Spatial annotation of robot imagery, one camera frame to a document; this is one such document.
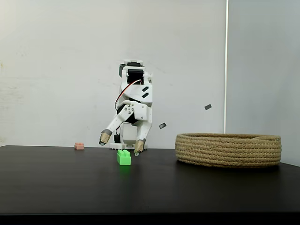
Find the green lego brick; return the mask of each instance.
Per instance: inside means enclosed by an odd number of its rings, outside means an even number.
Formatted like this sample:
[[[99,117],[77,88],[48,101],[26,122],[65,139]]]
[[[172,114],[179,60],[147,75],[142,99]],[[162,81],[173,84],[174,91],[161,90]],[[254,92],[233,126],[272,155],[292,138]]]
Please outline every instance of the green lego brick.
[[[127,150],[118,150],[117,161],[120,165],[131,165],[130,152]]]

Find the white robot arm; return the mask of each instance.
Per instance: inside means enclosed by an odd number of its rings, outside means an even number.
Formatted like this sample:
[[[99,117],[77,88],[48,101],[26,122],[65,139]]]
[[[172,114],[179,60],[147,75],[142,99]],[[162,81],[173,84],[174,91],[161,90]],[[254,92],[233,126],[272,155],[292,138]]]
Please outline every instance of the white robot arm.
[[[144,149],[146,137],[152,126],[152,73],[149,74],[141,60],[125,60],[120,65],[122,78],[120,94],[115,102],[117,115],[102,131],[99,144],[108,143],[114,136],[111,149],[134,149],[138,156]]]

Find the jute basket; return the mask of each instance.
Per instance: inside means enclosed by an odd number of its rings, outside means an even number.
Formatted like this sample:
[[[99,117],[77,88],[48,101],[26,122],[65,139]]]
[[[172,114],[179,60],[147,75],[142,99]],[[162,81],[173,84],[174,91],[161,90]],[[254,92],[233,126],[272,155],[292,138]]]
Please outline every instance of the jute basket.
[[[281,159],[281,137],[273,135],[180,134],[179,161],[217,167],[268,167]]]

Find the toy brick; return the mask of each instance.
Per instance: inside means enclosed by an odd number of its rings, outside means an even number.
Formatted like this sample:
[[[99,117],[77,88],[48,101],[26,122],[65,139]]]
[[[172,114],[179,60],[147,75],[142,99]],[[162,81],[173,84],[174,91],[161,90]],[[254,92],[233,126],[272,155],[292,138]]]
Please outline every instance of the toy brick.
[[[83,143],[75,143],[75,146],[74,146],[74,148],[76,149],[76,150],[84,150],[84,144]]]
[[[120,165],[131,165],[130,152],[127,150],[118,150],[117,161]]]

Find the pink lego brick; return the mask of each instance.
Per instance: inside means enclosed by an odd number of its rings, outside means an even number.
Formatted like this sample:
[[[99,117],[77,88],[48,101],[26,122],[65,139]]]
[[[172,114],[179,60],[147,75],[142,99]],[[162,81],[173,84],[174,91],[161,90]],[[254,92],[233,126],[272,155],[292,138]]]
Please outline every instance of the pink lego brick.
[[[76,150],[84,150],[84,144],[83,143],[75,143],[74,148]]]

